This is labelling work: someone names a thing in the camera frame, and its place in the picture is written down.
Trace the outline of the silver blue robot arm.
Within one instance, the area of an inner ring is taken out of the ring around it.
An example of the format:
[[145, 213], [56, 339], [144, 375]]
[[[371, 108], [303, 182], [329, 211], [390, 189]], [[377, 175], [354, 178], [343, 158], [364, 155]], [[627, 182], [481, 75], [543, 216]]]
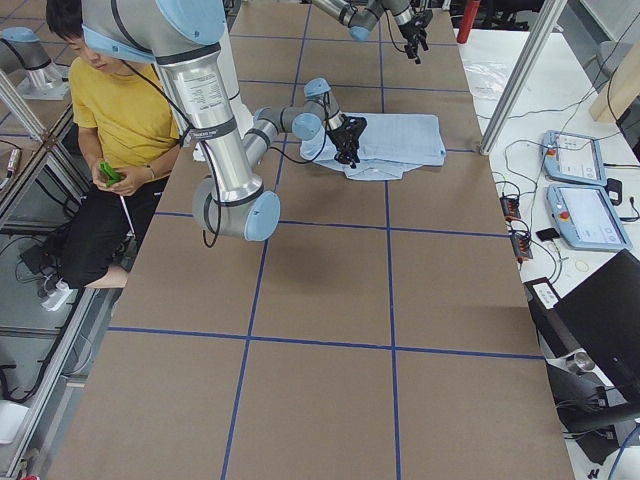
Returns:
[[205, 231], [264, 241], [280, 218], [278, 196], [265, 189], [255, 165], [280, 134], [310, 140], [324, 133], [338, 162], [355, 166], [367, 122], [345, 115], [330, 86], [317, 78], [300, 107], [264, 108], [246, 133], [239, 129], [219, 68], [227, 31], [220, 1], [85, 1], [84, 39], [103, 55], [153, 63], [180, 128], [197, 142], [210, 169], [192, 202]]
[[345, 26], [351, 37], [358, 42], [369, 39], [383, 16], [387, 20], [393, 19], [404, 39], [402, 48], [392, 42], [394, 48], [416, 64], [421, 63], [419, 48], [423, 51], [429, 49], [426, 28], [433, 19], [433, 12], [420, 1], [372, 0], [367, 1], [362, 8], [353, 1], [342, 0], [313, 0], [306, 1], [306, 4], [315, 6]]

